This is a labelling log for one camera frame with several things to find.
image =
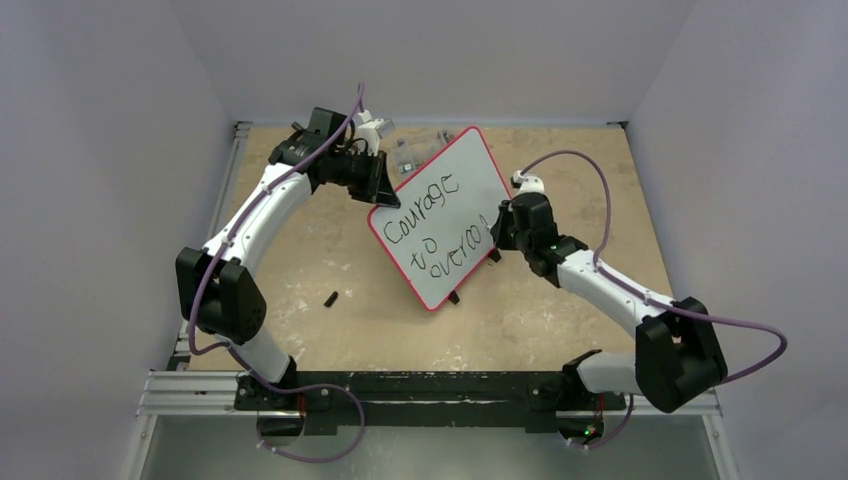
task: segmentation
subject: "tabletop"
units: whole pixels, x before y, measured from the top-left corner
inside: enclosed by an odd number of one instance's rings
[[[384,144],[439,130],[398,128]],[[481,130],[506,176],[553,150],[575,149],[593,157],[608,178],[614,212],[604,260],[646,287],[670,293],[623,130]],[[230,216],[259,181],[268,154],[291,132],[251,128]],[[533,173],[545,182],[560,233],[595,248],[605,205],[592,167],[562,156]],[[370,209],[350,200],[345,188],[321,186],[292,215],[261,263],[256,281],[268,303],[265,324],[299,369],[559,370],[590,349],[633,350],[633,340],[616,323],[535,276],[518,252],[503,252],[501,262],[488,260],[473,272],[457,289],[459,304],[428,312],[368,228]],[[334,291],[338,300],[324,307]],[[199,338],[203,345],[210,342],[205,335]],[[219,350],[192,359],[190,368],[238,366]]]

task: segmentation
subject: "whiteboard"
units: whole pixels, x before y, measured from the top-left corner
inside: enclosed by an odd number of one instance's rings
[[[399,209],[375,207],[371,231],[435,310],[494,249],[489,226],[509,190],[483,134],[469,127],[397,188]]]

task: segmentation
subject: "white wall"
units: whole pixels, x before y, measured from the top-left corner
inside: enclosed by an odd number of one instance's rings
[[[172,0],[240,120],[345,105],[395,120],[629,118],[694,0]]]
[[[0,65],[0,477],[117,478],[231,125],[164,0],[4,0]]]
[[[744,478],[848,477],[846,79],[844,0],[698,0],[628,129],[675,294],[789,336],[720,389]]]

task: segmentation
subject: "robotic arm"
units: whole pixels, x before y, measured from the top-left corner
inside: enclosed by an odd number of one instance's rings
[[[706,314],[703,304],[691,297],[676,302],[604,265],[607,272],[643,292],[644,297],[610,281],[598,272],[594,252],[586,244],[559,234],[537,176],[516,172],[512,184],[520,189],[499,206],[498,220],[491,229],[495,247],[520,251],[533,273],[589,301],[636,341],[635,355],[594,350],[567,364],[563,373],[572,395],[639,394],[670,413],[727,376],[711,324],[675,315],[647,300]]]
[[[346,117],[315,108],[307,128],[297,130],[271,153],[259,184],[233,219],[201,250],[184,248],[177,256],[177,285],[183,318],[189,319],[201,277],[222,242],[229,242],[213,271],[198,311],[201,331],[232,345],[239,356],[272,383],[281,381],[294,360],[280,349],[263,326],[266,303],[254,282],[258,266],[280,229],[298,207],[325,183],[345,186],[354,200],[398,208],[386,170],[386,153],[380,139],[394,130],[389,119],[359,113],[361,125],[348,125],[351,136],[340,136],[304,172],[296,172],[279,185],[272,181],[292,170],[344,125]],[[228,232],[241,214],[252,209],[237,234]]]

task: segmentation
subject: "purple cable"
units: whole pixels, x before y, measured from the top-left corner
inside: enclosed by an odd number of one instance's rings
[[[536,165],[542,163],[543,161],[545,161],[545,160],[547,160],[551,157],[555,157],[557,155],[575,155],[575,156],[578,156],[578,157],[582,158],[583,160],[586,160],[587,162],[589,162],[592,165],[592,167],[595,169],[595,171],[598,173],[598,176],[601,179],[601,183],[604,186],[604,198],[605,198],[606,204],[607,204],[607,213],[606,213],[606,218],[604,220],[604,236],[601,239],[601,244],[598,245],[598,248],[595,250],[595,254],[592,257],[592,263],[595,265],[595,268],[598,269],[598,271],[601,273],[601,275],[603,275],[604,277],[609,279],[611,282],[613,282],[614,284],[616,284],[619,287],[621,287],[622,289],[624,289],[625,291],[635,295],[637,298],[642,299],[642,301],[645,301],[644,292],[640,292],[636,288],[631,287],[626,282],[624,282],[620,278],[616,277],[615,275],[613,275],[612,273],[607,271],[601,264],[599,264],[601,252],[604,250],[604,248],[606,248],[607,243],[609,242],[610,228],[612,226],[612,199],[611,199],[611,196],[610,196],[610,188],[609,188],[609,183],[607,182],[607,177],[606,177],[606,175],[604,175],[604,172],[601,170],[601,166],[598,165],[598,163],[596,161],[592,160],[591,157],[589,157],[588,155],[586,155],[583,152],[578,152],[577,150],[557,150],[557,151],[551,152],[547,155],[543,155],[542,157],[539,157],[536,160],[530,162],[529,165],[527,165],[526,167],[524,167],[523,170],[521,170],[521,174],[524,175],[525,173],[530,171],[531,168],[533,168]],[[647,303],[651,306],[661,308],[663,310],[674,313],[675,315],[685,316],[685,317],[692,318],[692,319],[695,319],[695,320],[701,320],[701,321],[710,322],[710,323],[717,323],[717,324],[720,324],[720,325],[727,325],[727,326],[731,326],[731,327],[747,328],[747,329],[751,329],[751,330],[760,330],[760,331],[763,331],[763,332],[768,332],[768,333],[775,335],[780,340],[780,344],[777,346],[777,348],[772,353],[767,355],[765,358],[763,358],[759,362],[751,365],[750,367],[744,368],[744,369],[734,373],[733,375],[728,375],[721,382],[721,384],[730,383],[730,382],[733,382],[735,380],[739,380],[740,378],[747,377],[748,375],[760,370],[761,368],[765,367],[766,365],[770,364],[771,362],[777,360],[777,358],[780,357],[781,355],[783,355],[783,352],[786,351],[786,347],[789,343],[788,339],[786,338],[786,335],[784,335],[783,332],[781,332],[780,330],[778,330],[778,329],[776,329],[772,326],[769,326],[769,325],[764,325],[764,324],[756,323],[756,322],[749,322],[749,321],[745,321],[745,320],[735,320],[735,319],[732,319],[732,318],[717,317],[717,316],[714,316],[714,315],[704,315],[702,313],[690,312],[688,310],[683,310],[681,308],[677,308],[677,307],[674,307],[674,306],[671,306],[671,305],[666,305],[662,302],[658,302],[658,301],[651,299],[651,298],[648,299]],[[605,440],[602,440],[601,442],[594,444],[593,447],[603,445],[604,443],[606,443],[607,441],[611,440],[613,437],[618,435],[618,433],[621,431],[621,429],[624,428],[624,424],[627,423],[627,420],[629,419],[630,413],[631,413],[632,410],[633,410],[633,397],[631,395],[630,406],[627,408],[627,414],[625,415],[624,420],[610,434],[610,436],[608,438],[606,438]]]
[[[280,175],[279,177],[277,177],[276,179],[271,181],[271,183],[268,184],[268,188],[266,190],[260,191],[259,194],[256,195],[256,197],[254,197],[253,200],[251,200],[251,202],[247,205],[247,207],[245,207],[245,209],[244,209],[244,211],[242,211],[241,215],[239,215],[238,218],[236,218],[236,221],[233,222],[232,228],[230,229],[230,231],[225,236],[226,241],[221,242],[221,246],[218,248],[218,251],[215,252],[215,255],[212,257],[212,261],[209,263],[209,266],[206,268],[206,271],[203,272],[203,276],[200,279],[200,284],[198,285],[197,292],[194,295],[194,301],[192,302],[191,312],[189,314],[188,345],[189,345],[189,350],[191,350],[191,353],[193,355],[203,355],[205,353],[210,352],[211,350],[214,350],[215,348],[227,347],[227,350],[230,352],[230,355],[232,355],[232,357],[236,360],[236,362],[238,362],[238,364],[241,365],[242,368],[244,368],[247,372],[249,372],[250,375],[253,376],[253,378],[255,378],[265,388],[267,388],[271,391],[274,391],[274,392],[277,392],[277,393],[280,393],[280,394],[283,394],[283,395],[289,395],[289,394],[302,393],[302,392],[306,392],[306,391],[309,391],[309,390],[315,390],[315,389],[319,389],[319,388],[327,388],[327,389],[339,390],[339,391],[343,392],[344,394],[346,394],[348,397],[351,398],[353,403],[356,405],[357,410],[359,410],[359,431],[357,432],[356,438],[354,438],[353,442],[351,442],[351,444],[346,449],[342,450],[341,452],[339,452],[335,455],[330,455],[328,457],[317,457],[317,458],[302,457],[300,455],[296,455],[296,454],[293,454],[293,453],[287,453],[287,452],[284,452],[282,450],[277,450],[275,447],[269,446],[264,440],[262,440],[262,438],[260,436],[260,444],[262,446],[264,446],[266,449],[268,449],[268,451],[275,453],[277,455],[281,455],[281,456],[286,457],[286,458],[291,458],[293,460],[300,461],[300,462],[307,462],[307,463],[332,462],[333,460],[338,460],[339,458],[341,458],[341,457],[347,455],[348,453],[352,452],[353,449],[355,449],[356,446],[359,445],[360,440],[362,440],[362,435],[365,433],[365,411],[362,409],[362,404],[359,402],[359,400],[352,393],[350,393],[349,391],[345,390],[344,388],[342,388],[338,385],[316,384],[316,385],[308,385],[308,386],[305,386],[305,387],[292,388],[292,389],[282,389],[282,388],[275,387],[275,386],[271,385],[271,382],[269,382],[267,379],[263,378],[256,371],[254,371],[250,367],[250,365],[248,365],[244,361],[244,359],[242,359],[241,356],[239,356],[239,354],[236,353],[231,348],[231,345],[227,342],[218,342],[218,343],[209,345],[208,347],[205,347],[201,350],[198,350],[197,345],[195,344],[195,328],[197,327],[197,315],[198,315],[198,312],[199,312],[199,309],[200,309],[201,299],[203,298],[203,292],[206,290],[206,287],[209,285],[209,280],[212,278],[212,272],[215,269],[215,266],[218,264],[218,261],[221,260],[221,257],[223,257],[224,252],[227,251],[227,248],[230,247],[230,245],[232,244],[232,240],[235,237],[236,233],[238,233],[239,229],[244,224],[244,222],[247,220],[247,218],[250,216],[250,214],[253,213],[253,210],[255,210],[256,207],[262,202],[262,200],[265,199],[265,197],[268,195],[269,191],[272,191],[273,189],[277,188],[281,183],[286,181],[286,179],[289,178],[290,176],[292,176],[295,172],[300,172],[303,169],[305,169],[306,167],[308,167],[312,163],[312,161],[315,160],[315,158],[318,155],[320,155],[324,150],[326,150],[330,145],[332,145],[336,141],[337,138],[339,138],[339,135],[344,133],[344,131],[347,129],[347,126],[353,120],[353,116],[356,114],[356,112],[357,111],[360,111],[360,112],[364,111],[364,108],[362,106],[362,96],[364,95],[364,93],[365,93],[365,84],[360,82],[359,88],[357,89],[356,104],[354,105],[353,111],[351,111],[350,114],[345,118],[345,121],[335,131],[335,133],[333,133],[333,135],[331,135],[330,138],[327,139],[327,141],[325,141],[320,147],[318,147],[317,150],[315,150],[314,152],[309,154],[300,163],[295,165],[291,170],[287,171],[286,173]]]

